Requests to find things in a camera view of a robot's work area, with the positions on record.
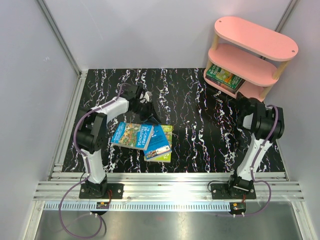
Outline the green 104-Storey Treehouse book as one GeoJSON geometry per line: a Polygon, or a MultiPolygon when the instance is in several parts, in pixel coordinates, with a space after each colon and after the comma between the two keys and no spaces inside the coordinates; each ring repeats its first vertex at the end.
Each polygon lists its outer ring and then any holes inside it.
{"type": "Polygon", "coordinates": [[[216,78],[219,80],[227,79],[230,78],[232,75],[235,75],[215,64],[213,64],[207,71],[206,71],[206,76],[216,78]]]}

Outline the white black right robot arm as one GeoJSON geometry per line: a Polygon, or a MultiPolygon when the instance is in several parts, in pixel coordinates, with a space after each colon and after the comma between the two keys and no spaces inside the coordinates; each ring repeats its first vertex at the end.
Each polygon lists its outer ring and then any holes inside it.
{"type": "Polygon", "coordinates": [[[265,105],[256,98],[240,94],[237,126],[251,134],[249,148],[241,164],[229,177],[226,192],[237,199],[250,194],[256,183],[255,174],[267,150],[280,139],[285,130],[284,110],[273,104],[265,105]]]}

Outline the blue 26-Storey Treehouse book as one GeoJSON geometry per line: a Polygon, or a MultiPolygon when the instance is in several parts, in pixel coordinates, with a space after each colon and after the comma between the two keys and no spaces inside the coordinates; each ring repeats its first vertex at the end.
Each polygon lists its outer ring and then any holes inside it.
{"type": "Polygon", "coordinates": [[[153,125],[120,122],[110,143],[114,146],[145,151],[153,132],[153,125]]]}

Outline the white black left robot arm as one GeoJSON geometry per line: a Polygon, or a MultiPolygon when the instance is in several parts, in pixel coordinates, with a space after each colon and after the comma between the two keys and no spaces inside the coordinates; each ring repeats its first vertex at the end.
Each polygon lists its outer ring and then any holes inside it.
{"type": "Polygon", "coordinates": [[[102,146],[109,121],[127,112],[138,114],[143,124],[161,124],[152,102],[152,93],[140,83],[123,83],[117,96],[110,101],[81,110],[73,131],[73,145],[82,156],[86,174],[79,181],[81,194],[101,199],[111,192],[102,163],[102,146]]]}

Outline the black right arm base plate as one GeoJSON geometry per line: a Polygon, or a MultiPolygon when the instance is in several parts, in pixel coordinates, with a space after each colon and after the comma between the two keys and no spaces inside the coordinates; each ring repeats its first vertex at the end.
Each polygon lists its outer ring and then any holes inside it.
{"type": "Polygon", "coordinates": [[[208,187],[213,200],[255,200],[255,190],[244,191],[238,188],[229,188],[227,183],[211,183],[208,187]]]}

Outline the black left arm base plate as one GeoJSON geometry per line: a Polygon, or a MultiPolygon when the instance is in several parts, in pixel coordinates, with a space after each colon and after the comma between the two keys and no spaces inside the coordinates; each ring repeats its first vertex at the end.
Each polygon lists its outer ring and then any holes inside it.
{"type": "Polygon", "coordinates": [[[80,199],[109,199],[121,200],[124,193],[124,184],[107,183],[98,186],[82,184],[80,187],[80,199]]]}

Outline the pink three-tier shelf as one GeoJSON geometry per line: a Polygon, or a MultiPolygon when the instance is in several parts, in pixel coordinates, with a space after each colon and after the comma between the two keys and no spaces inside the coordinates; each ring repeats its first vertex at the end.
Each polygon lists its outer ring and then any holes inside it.
{"type": "MultiPolygon", "coordinates": [[[[237,16],[224,16],[214,23],[206,70],[217,65],[244,79],[237,92],[264,101],[299,47],[290,37],[237,16]]],[[[206,77],[215,89],[236,98],[206,77]]]]}

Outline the Tale of Two Cities book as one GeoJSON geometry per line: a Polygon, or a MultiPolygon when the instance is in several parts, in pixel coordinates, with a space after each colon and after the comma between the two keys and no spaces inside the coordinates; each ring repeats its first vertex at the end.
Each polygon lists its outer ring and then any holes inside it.
{"type": "Polygon", "coordinates": [[[235,94],[245,82],[244,79],[236,75],[232,75],[231,77],[222,80],[210,76],[206,76],[206,78],[232,94],[235,94]]]}

